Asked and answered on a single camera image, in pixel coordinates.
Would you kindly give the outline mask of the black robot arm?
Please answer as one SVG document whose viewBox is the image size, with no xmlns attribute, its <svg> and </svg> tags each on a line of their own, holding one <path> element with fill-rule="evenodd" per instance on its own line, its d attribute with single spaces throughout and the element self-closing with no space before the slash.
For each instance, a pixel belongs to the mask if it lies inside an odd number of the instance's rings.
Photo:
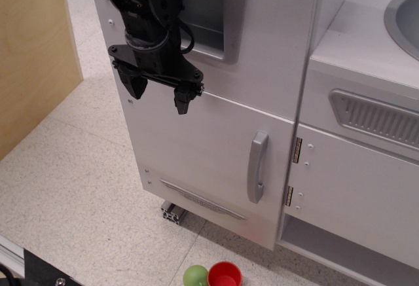
<svg viewBox="0 0 419 286">
<path fill-rule="evenodd" d="M 179 18 L 183 0 L 110 2 L 122 17 L 126 42 L 110 46 L 108 53 L 127 91 L 140 99 L 149 81 L 172 87 L 177 112 L 186 114 L 189 103 L 204 91 L 204 75 L 184 57 L 194 42 L 181 47 L 181 33 L 193 35 Z"/>
</svg>

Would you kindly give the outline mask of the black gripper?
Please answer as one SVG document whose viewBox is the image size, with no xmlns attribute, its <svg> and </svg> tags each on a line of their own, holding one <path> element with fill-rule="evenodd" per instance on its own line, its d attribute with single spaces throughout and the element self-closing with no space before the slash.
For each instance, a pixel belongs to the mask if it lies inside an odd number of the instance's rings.
<svg viewBox="0 0 419 286">
<path fill-rule="evenodd" d="M 204 90 L 203 72 L 186 60 L 194 41 L 182 49 L 170 41 L 151 50 L 136 49 L 128 44 L 108 48 L 112 65 L 129 94 L 140 99 L 151 80 L 172 88 L 179 115 L 187 114 L 189 103 Z"/>
</svg>

